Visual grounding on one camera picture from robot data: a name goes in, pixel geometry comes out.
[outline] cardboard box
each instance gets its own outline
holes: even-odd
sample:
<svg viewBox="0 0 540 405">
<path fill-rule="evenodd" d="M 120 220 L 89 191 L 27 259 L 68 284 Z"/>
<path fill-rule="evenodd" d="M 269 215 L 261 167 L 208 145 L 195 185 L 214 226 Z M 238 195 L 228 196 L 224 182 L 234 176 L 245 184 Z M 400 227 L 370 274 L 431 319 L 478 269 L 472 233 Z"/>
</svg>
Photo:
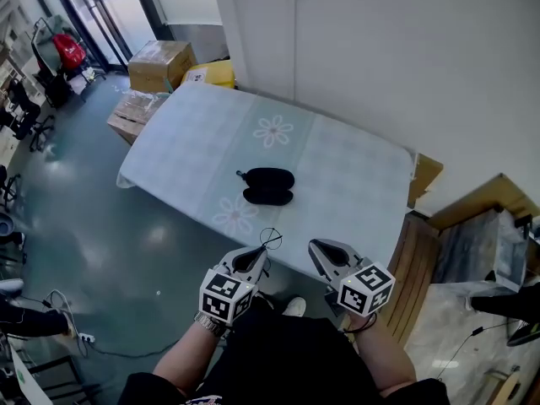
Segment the cardboard box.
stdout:
<svg viewBox="0 0 540 405">
<path fill-rule="evenodd" d="M 527 240 L 508 210 L 492 208 L 440 234 L 442 247 L 431 282 L 452 284 L 462 295 L 493 295 L 498 286 L 517 293 L 527 269 Z"/>
<path fill-rule="evenodd" d="M 128 143 L 133 144 L 165 99 L 156 94 L 128 90 L 118 102 L 107 124 Z"/>
<path fill-rule="evenodd" d="M 167 79 L 176 89 L 184 73 L 197 64 L 192 44 L 176 40 L 151 40 L 127 64 L 131 88 L 148 93 L 165 92 Z"/>
</svg>

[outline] power strip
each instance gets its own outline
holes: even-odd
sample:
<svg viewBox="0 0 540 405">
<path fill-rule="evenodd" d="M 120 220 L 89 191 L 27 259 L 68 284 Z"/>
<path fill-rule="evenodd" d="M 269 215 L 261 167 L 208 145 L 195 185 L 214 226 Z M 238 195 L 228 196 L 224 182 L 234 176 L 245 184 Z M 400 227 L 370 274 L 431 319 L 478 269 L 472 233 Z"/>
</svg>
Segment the power strip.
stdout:
<svg viewBox="0 0 540 405">
<path fill-rule="evenodd" d="M 78 336 L 81 338 L 83 342 L 88 342 L 88 343 L 95 342 L 95 337 L 92 336 L 91 334 L 79 333 Z"/>
</svg>

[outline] gray floor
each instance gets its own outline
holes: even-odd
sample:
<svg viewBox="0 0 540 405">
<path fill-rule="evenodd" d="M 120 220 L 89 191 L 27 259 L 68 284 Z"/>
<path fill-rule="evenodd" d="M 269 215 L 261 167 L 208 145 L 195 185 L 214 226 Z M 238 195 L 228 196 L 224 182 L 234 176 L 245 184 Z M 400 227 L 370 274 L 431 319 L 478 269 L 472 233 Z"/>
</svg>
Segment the gray floor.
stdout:
<svg viewBox="0 0 540 405">
<path fill-rule="evenodd" d="M 451 404 L 476 405 L 487 403 L 497 386 L 493 378 L 485 375 L 488 370 L 509 374 L 512 367 L 519 366 L 521 387 L 508 405 L 521 403 L 540 367 L 540 341 L 510 348 L 506 346 L 506 328 L 496 327 L 471 337 L 459 349 L 473 330 L 504 325 L 505 318 L 465 310 L 464 298 L 452 285 L 432 283 L 429 286 L 408 339 L 405 350 L 414 363 L 417 377 L 420 380 L 436 378 L 448 365 L 441 379 L 446 384 Z"/>
<path fill-rule="evenodd" d="M 96 346 L 141 354 L 181 336 L 197 310 L 204 273 L 237 245 L 146 192 L 116 187 L 128 145 L 106 120 L 127 86 L 127 78 L 111 75 L 89 88 L 86 104 L 71 100 L 57 112 L 46 151 L 28 154 L 21 146 L 10 172 L 22 174 L 13 216 L 28 235 L 24 294 L 42 299 L 60 289 L 79 331 L 93 334 Z M 277 263 L 261 288 L 300 294 L 308 301 L 306 315 L 335 320 L 322 283 Z M 152 370 L 159 358 L 89 351 L 83 359 L 74 341 L 57 337 L 36 339 L 29 348 L 38 364 L 76 355 L 83 378 L 106 387 L 99 403 L 115 403 L 127 374 Z"/>
</svg>

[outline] cable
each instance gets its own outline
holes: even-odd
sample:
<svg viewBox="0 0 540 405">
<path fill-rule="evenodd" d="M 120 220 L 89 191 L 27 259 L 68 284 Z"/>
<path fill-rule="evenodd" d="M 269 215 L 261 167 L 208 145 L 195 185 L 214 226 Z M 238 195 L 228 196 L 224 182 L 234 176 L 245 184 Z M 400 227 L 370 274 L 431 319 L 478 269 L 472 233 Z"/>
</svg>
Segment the cable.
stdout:
<svg viewBox="0 0 540 405">
<path fill-rule="evenodd" d="M 268 261 L 268 269 L 265 269 L 264 266 L 262 266 L 262 271 L 264 272 L 264 274 L 267 275 L 267 278 L 270 278 L 270 269 L 272 268 L 272 260 L 267 257 L 267 261 Z"/>
<path fill-rule="evenodd" d="M 356 333 L 364 332 L 368 328 L 373 327 L 376 322 L 377 322 L 377 312 L 373 312 L 368 318 L 368 321 L 361 328 L 356 328 L 354 330 L 343 329 L 343 332 L 347 334 L 356 334 Z"/>
<path fill-rule="evenodd" d="M 17 306 L 20 308 L 20 304 L 18 302 L 15 301 L 15 303 L 17 303 Z M 26 309 L 25 308 L 22 308 L 23 309 L 23 313 L 21 314 L 20 316 L 20 321 L 17 321 L 17 322 L 11 322 L 11 321 L 0 321 L 2 324 L 22 324 L 23 323 L 23 319 L 24 319 L 24 313 L 26 312 Z"/>
<path fill-rule="evenodd" d="M 68 299 L 66 298 L 66 296 L 61 292 L 61 291 L 58 291 L 57 289 L 53 289 L 45 298 L 44 300 L 46 301 L 49 297 L 50 297 L 50 302 L 51 302 L 51 306 L 54 307 L 55 309 L 59 309 L 59 310 L 62 310 L 62 308 L 60 307 L 55 307 L 53 301 L 52 301 L 52 296 L 54 294 L 58 294 L 60 295 L 60 297 L 62 298 L 62 300 L 64 301 L 64 303 L 66 304 L 67 306 L 67 310 L 69 311 L 69 315 L 71 317 L 71 323 L 73 324 L 73 330 L 75 330 L 75 334 L 77 335 L 77 342 L 78 342 L 78 330 L 77 330 L 77 326 L 75 325 L 75 318 L 73 316 L 73 312 L 71 311 L 71 305 L 69 304 L 68 302 Z"/>
<path fill-rule="evenodd" d="M 115 357 L 122 357 L 123 359 L 144 359 L 146 357 L 150 357 L 152 355 L 159 355 L 159 354 L 162 354 L 164 353 L 165 351 L 167 351 L 169 348 L 172 348 L 173 345 L 175 345 L 175 343 L 178 342 L 178 339 L 176 339 L 173 343 L 170 343 L 169 345 L 163 347 L 162 349 L 160 349 L 159 351 L 152 351 L 150 353 L 146 353 L 146 354 L 122 354 L 122 353 L 112 353 L 112 352 L 109 352 L 109 351 L 102 351 L 101 349 L 98 349 L 95 347 L 95 345 L 93 343 L 88 343 L 89 347 L 91 349 L 93 349 L 97 354 L 103 354 L 103 355 L 112 355 L 112 356 L 115 356 Z"/>
<path fill-rule="evenodd" d="M 41 303 L 42 305 L 44 305 L 45 307 L 48 307 L 49 309 L 52 308 L 51 304 L 45 299 L 36 300 L 36 299 L 31 299 L 30 297 L 26 297 L 25 295 L 20 295 L 19 298 L 25 299 L 25 300 L 30 300 L 30 301 L 35 301 L 36 303 Z"/>
<path fill-rule="evenodd" d="M 437 380 L 439 381 L 442 381 L 442 379 L 440 378 L 443 374 L 443 372 L 446 370 L 446 368 L 448 368 L 448 365 L 450 364 L 450 362 L 457 356 L 457 353 L 459 353 L 460 349 L 463 348 L 463 346 L 465 345 L 465 343 L 467 343 L 467 341 L 472 338 L 473 336 L 477 336 L 479 335 L 480 333 L 483 333 L 485 332 L 486 330 L 491 330 L 492 328 L 497 328 L 497 327 L 502 327 L 502 326 L 509 326 L 510 324 L 514 324 L 515 322 L 519 322 L 519 320 L 517 321 L 512 321 L 512 322 L 505 322 L 504 324 L 498 324 L 496 326 L 491 326 L 491 327 L 486 327 L 486 328 L 483 328 L 483 327 L 479 327 L 477 328 L 476 330 L 474 330 L 469 336 L 467 336 L 467 338 L 463 341 L 463 343 L 460 345 L 460 347 L 457 349 L 457 351 L 454 353 L 454 355 L 452 355 L 451 359 L 449 359 L 447 362 L 446 362 L 446 365 L 445 367 L 443 368 L 443 370 L 437 375 Z"/>
<path fill-rule="evenodd" d="M 270 235 L 268 236 L 267 240 L 265 242 L 262 242 L 262 233 L 266 230 L 271 230 L 270 231 Z M 274 231 L 276 233 L 278 233 L 278 237 L 274 237 L 272 238 L 272 235 L 274 233 Z M 281 247 L 281 244 L 283 243 L 283 240 L 280 240 L 282 239 L 283 236 L 282 234 L 275 228 L 273 227 L 267 227 L 265 229 L 263 229 L 261 231 L 261 233 L 259 234 L 259 241 L 261 242 L 261 246 L 265 247 L 266 249 L 270 250 L 270 251 L 275 251 L 276 249 L 279 249 Z M 276 241 L 276 240 L 279 240 L 279 246 L 278 247 L 268 247 L 268 243 L 272 243 L 273 241 Z"/>
<path fill-rule="evenodd" d="M 465 339 L 463 341 L 463 343 L 460 345 L 460 347 L 457 349 L 457 351 L 454 353 L 454 355 L 452 355 L 452 358 L 449 359 L 447 362 L 446 362 L 446 365 L 445 367 L 443 368 L 443 370 L 437 375 L 437 380 L 439 381 L 442 381 L 442 379 L 440 378 L 442 376 L 442 373 L 446 370 L 446 368 L 448 367 L 448 365 L 450 364 L 450 362 L 457 356 L 457 353 L 459 353 L 459 350 L 463 348 L 463 345 L 465 345 L 465 343 L 470 339 L 472 338 L 473 335 L 470 334 L 469 336 L 467 336 L 467 339 Z"/>
<path fill-rule="evenodd" d="M 87 359 L 88 358 L 88 349 L 86 348 L 86 342 L 81 340 L 81 338 L 79 336 L 77 336 L 76 340 L 77 340 L 77 349 L 78 349 L 79 353 L 81 354 L 81 357 L 83 357 L 83 359 Z M 81 349 L 81 343 L 84 346 L 84 352 Z"/>
</svg>

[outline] wristwatch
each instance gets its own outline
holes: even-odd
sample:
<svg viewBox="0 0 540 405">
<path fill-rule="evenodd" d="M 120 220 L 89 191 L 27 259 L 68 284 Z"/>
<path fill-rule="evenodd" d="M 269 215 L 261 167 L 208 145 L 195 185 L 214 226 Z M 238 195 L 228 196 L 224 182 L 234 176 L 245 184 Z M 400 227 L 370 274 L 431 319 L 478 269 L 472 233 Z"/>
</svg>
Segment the wristwatch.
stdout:
<svg viewBox="0 0 540 405">
<path fill-rule="evenodd" d="M 212 332 L 216 338 L 221 338 L 227 330 L 227 327 L 225 325 L 221 324 L 220 322 L 214 321 L 208 315 L 203 314 L 199 310 L 195 314 L 193 320 L 198 322 L 201 326 L 203 326 L 210 332 Z"/>
</svg>

